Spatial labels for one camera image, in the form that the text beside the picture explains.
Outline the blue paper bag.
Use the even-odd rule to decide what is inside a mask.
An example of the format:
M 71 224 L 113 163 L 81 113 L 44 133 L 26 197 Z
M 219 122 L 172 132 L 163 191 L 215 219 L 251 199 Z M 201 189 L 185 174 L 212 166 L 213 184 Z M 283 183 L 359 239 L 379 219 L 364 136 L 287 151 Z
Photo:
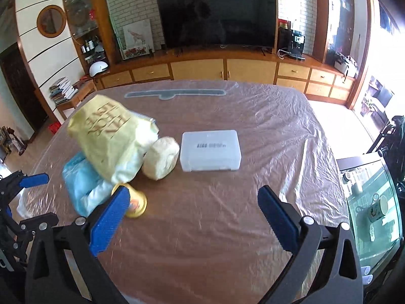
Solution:
M 111 196 L 114 187 L 97 173 L 82 152 L 66 163 L 62 176 L 75 211 L 86 218 Z

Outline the yellow plastic cup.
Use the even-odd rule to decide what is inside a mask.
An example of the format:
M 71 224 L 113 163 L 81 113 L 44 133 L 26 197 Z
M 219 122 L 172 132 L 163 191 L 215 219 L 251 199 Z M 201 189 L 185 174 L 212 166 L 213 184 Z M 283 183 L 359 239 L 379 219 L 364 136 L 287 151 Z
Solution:
M 116 189 L 118 189 L 119 186 L 123 186 L 128 189 L 129 194 L 130 194 L 130 204 L 128 209 L 126 210 L 126 217 L 128 218 L 138 218 L 141 216 L 147 207 L 147 197 L 146 195 L 134 189 L 130 184 L 128 183 L 121 183 L 121 184 L 116 184 L 113 187 L 112 194 L 115 192 Z

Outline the yellow paper bag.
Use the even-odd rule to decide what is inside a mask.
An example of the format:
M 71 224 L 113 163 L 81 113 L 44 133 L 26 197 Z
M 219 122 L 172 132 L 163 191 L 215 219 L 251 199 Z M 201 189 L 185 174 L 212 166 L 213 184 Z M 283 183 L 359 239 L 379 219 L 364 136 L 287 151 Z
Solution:
M 135 178 L 159 129 L 151 117 L 96 95 L 70 118 L 67 131 L 96 172 L 116 185 Z

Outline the clear plastic box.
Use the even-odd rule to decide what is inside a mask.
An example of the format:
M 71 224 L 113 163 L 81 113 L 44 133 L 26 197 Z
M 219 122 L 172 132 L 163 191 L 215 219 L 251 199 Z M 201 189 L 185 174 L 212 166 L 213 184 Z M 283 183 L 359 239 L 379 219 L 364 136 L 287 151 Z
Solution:
M 180 147 L 184 172 L 239 170 L 242 153 L 236 130 L 185 132 Z

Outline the stack of books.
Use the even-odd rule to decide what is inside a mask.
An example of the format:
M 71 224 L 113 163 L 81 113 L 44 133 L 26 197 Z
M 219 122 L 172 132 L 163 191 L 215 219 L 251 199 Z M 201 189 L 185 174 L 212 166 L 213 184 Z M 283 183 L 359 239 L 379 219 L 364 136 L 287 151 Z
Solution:
M 70 79 L 63 77 L 49 87 L 49 98 L 55 104 L 70 100 L 77 93 L 77 88 L 71 84 Z

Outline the white mug with lizard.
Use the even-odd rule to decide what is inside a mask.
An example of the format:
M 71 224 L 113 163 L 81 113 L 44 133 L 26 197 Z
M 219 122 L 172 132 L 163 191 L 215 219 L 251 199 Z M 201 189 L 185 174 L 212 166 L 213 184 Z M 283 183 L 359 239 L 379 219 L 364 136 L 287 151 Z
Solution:
M 386 196 L 380 196 L 367 208 L 367 218 L 370 223 L 382 219 L 388 212 L 388 200 Z

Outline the white dome lamp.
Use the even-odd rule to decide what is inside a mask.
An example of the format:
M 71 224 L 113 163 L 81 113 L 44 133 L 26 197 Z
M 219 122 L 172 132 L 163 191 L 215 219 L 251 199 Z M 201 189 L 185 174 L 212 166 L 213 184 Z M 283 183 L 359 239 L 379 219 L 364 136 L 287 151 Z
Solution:
M 108 64 L 104 61 L 94 62 L 89 68 L 90 77 L 95 77 L 99 73 L 103 73 L 108 69 Z

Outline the black bag on chair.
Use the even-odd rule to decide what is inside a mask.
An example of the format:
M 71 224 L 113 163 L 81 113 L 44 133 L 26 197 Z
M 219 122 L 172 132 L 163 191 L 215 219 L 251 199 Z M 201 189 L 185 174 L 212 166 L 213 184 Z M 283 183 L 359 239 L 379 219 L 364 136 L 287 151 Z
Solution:
M 396 183 L 404 180 L 404 116 L 394 116 L 392 121 L 393 132 L 385 136 L 379 149 Z

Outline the wooden tv cabinet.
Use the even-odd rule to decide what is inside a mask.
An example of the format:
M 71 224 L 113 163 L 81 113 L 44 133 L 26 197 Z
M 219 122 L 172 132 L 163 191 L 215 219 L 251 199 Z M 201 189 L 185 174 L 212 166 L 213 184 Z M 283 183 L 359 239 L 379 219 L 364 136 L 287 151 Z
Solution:
M 308 99 L 350 108 L 356 94 L 353 77 L 312 57 L 280 58 L 248 48 L 160 50 L 112 64 L 95 77 L 98 89 L 158 80 L 229 80 L 297 89 Z

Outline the floral framed picture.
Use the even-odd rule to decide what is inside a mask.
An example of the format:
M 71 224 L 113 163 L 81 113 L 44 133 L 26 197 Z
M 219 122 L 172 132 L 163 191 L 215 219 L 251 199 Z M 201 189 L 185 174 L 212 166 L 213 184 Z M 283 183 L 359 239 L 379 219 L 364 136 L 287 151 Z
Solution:
M 145 56 L 148 55 L 149 52 L 149 48 L 145 45 L 141 45 L 138 47 L 132 47 L 129 49 L 125 49 L 124 51 L 122 51 L 122 56 L 123 59 L 131 59 L 131 58 L 137 58 L 139 56 Z

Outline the black coffee machine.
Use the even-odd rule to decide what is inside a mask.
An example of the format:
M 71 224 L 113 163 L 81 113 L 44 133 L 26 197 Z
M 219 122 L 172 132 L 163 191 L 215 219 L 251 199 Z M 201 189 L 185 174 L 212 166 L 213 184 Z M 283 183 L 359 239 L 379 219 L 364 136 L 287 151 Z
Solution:
M 297 61 L 304 61 L 303 49 L 305 45 L 305 36 L 297 31 L 285 28 L 279 28 L 278 41 L 277 41 L 277 55 L 284 59 L 295 59 Z

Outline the black flat television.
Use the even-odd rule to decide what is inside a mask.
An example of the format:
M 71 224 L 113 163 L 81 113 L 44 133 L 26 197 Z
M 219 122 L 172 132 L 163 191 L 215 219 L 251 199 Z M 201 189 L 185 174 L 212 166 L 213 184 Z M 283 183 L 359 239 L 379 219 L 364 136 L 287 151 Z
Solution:
M 277 0 L 157 0 L 169 49 L 275 46 Z

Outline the round wall mirror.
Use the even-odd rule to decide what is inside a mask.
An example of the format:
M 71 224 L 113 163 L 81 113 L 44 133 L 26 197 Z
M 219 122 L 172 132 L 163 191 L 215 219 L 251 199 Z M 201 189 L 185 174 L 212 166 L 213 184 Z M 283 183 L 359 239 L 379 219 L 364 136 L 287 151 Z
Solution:
M 66 23 L 67 18 L 63 9 L 57 5 L 49 5 L 38 14 L 36 27 L 44 37 L 52 39 L 62 34 Z

